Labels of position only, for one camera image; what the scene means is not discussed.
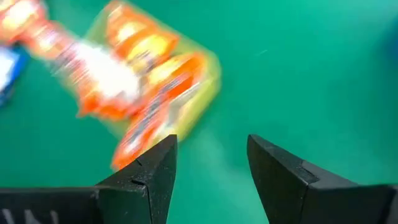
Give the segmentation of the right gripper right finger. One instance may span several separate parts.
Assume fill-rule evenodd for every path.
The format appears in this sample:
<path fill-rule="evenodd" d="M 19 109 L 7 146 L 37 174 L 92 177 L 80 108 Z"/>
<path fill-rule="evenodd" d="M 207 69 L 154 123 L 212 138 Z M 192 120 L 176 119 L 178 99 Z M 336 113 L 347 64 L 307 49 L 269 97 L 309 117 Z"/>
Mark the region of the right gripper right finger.
<path fill-rule="evenodd" d="M 270 224 L 398 224 L 398 184 L 357 184 L 255 134 L 247 155 Z"/>

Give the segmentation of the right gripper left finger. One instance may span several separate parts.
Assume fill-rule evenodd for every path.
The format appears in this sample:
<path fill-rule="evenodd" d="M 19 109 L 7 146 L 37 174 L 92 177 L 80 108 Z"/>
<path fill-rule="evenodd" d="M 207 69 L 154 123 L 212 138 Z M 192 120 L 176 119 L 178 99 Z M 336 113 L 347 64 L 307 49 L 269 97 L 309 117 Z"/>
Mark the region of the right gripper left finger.
<path fill-rule="evenodd" d="M 166 224 L 177 137 L 90 187 L 0 188 L 0 224 Z"/>

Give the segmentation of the blue Maruchan noodle packet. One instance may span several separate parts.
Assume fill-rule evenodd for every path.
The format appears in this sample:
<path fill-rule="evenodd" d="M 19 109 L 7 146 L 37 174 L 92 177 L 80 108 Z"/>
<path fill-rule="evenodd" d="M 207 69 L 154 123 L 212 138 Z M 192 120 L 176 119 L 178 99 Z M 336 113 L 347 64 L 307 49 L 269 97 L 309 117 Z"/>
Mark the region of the blue Maruchan noodle packet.
<path fill-rule="evenodd" d="M 0 107 L 9 101 L 14 84 L 29 59 L 29 54 L 20 45 L 0 45 Z"/>

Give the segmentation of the green table mat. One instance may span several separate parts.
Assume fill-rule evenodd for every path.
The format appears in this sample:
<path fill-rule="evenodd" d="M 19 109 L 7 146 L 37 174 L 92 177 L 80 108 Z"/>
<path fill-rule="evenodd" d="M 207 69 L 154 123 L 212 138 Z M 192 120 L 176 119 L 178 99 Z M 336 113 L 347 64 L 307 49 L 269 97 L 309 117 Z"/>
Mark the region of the green table mat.
<path fill-rule="evenodd" d="M 360 184 L 398 184 L 398 0 L 131 0 L 219 58 L 221 90 L 178 146 L 168 224 L 267 222 L 257 134 Z M 119 139 L 31 60 L 0 108 L 0 187 L 87 186 Z"/>

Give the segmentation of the yellow translucent plastic bin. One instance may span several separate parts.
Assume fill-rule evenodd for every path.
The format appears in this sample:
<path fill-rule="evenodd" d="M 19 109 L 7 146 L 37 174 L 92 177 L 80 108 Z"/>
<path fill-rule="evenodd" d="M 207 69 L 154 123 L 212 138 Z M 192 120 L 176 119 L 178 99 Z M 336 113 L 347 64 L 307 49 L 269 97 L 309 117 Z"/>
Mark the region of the yellow translucent plastic bin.
<path fill-rule="evenodd" d="M 195 127 L 202 114 L 206 111 L 207 107 L 214 100 L 221 88 L 221 67 L 220 61 L 217 56 L 204 46 L 188 38 L 187 36 L 179 33 L 177 30 L 158 20 L 156 17 L 147 13 L 137 5 L 127 2 L 126 4 L 134 8 L 137 12 L 145 15 L 149 19 L 155 21 L 158 26 L 168 32 L 173 32 L 180 37 L 179 43 L 176 46 L 174 53 L 188 53 L 188 52 L 201 52 L 204 54 L 207 64 L 207 73 L 197 93 L 191 98 L 188 103 L 183 107 L 182 115 L 177 120 L 174 133 L 178 136 L 178 141 L 183 141 Z M 108 13 L 105 9 L 101 10 L 93 20 L 90 28 L 84 35 L 88 41 L 103 45 L 106 44 L 105 29 Z M 125 121 L 101 121 L 117 138 L 121 139 L 129 125 Z"/>

